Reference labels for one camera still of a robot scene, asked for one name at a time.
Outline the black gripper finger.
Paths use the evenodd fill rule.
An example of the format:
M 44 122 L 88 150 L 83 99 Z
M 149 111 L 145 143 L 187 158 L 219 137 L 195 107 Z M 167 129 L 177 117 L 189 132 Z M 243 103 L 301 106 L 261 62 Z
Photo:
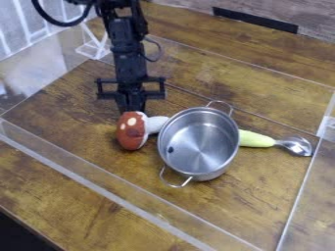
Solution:
M 146 98 L 143 96 L 134 96 L 131 99 L 131 105 L 134 111 L 146 111 Z
M 117 102 L 117 105 L 118 105 L 119 112 L 121 113 L 127 112 L 129 111 L 129 101 L 127 101 L 127 98 L 125 96 L 118 96 L 115 98 L 115 102 Z

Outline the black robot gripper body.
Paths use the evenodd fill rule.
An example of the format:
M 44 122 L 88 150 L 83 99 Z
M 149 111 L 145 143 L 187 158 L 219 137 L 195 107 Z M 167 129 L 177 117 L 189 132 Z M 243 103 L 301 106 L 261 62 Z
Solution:
M 143 40 L 149 31 L 137 27 L 131 17 L 107 22 L 115 78 L 99 78 L 98 97 L 115 100 L 147 100 L 166 98 L 166 78 L 149 76 L 147 62 L 157 62 L 146 55 Z

